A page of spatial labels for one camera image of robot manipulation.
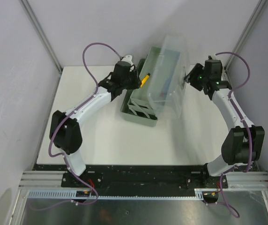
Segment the yellow handled screwdriver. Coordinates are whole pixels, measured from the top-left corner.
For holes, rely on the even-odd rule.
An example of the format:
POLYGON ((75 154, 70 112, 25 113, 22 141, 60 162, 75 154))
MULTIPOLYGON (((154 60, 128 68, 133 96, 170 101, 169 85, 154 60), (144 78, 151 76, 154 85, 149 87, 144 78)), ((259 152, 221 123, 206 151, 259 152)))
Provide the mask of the yellow handled screwdriver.
POLYGON ((145 75, 145 77, 141 80, 141 85, 140 85, 140 87, 143 87, 144 84, 146 83, 146 81, 147 81, 149 78, 150 78, 150 73, 147 73, 147 74, 145 75))

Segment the green toolbox with clear lid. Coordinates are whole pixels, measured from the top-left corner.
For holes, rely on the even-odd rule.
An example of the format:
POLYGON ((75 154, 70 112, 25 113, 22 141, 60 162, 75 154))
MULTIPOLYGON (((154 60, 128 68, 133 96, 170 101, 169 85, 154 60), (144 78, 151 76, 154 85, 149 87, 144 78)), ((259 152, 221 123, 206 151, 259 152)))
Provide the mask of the green toolbox with clear lid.
POLYGON ((145 84, 126 92, 120 112, 124 120, 154 127, 159 119, 179 118, 186 88, 184 77, 190 71, 187 41, 169 34, 160 45, 152 46, 137 66, 145 84))

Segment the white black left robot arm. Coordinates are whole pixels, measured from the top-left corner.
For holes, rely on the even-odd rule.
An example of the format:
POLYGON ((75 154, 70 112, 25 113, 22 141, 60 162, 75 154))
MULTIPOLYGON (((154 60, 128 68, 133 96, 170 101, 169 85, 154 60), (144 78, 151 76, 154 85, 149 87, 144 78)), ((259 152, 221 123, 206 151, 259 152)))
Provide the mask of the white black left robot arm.
POLYGON ((84 173, 86 165, 80 153, 83 142, 81 127, 84 121, 120 96, 123 90, 134 90, 140 86, 141 81, 132 56, 127 55, 115 64, 114 70, 106 78, 97 83, 90 96, 64 112, 57 110, 53 113, 49 153, 53 145, 59 148, 59 155, 64 157, 68 170, 73 172, 71 182, 77 187, 85 186, 88 181, 84 173))

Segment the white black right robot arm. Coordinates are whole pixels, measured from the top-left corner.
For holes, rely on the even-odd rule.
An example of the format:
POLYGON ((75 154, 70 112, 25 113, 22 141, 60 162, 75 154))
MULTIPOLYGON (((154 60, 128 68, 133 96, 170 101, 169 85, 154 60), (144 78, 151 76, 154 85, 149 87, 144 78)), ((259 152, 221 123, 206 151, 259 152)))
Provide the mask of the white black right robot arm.
POLYGON ((207 163, 206 173, 200 176, 205 188, 217 183, 217 176, 238 169, 247 173, 252 163, 259 160, 265 130, 256 126, 238 104, 233 88, 222 79, 222 62, 210 56, 204 64, 197 63, 184 80, 205 95, 217 106, 228 128, 228 134, 221 146, 221 155, 207 163))

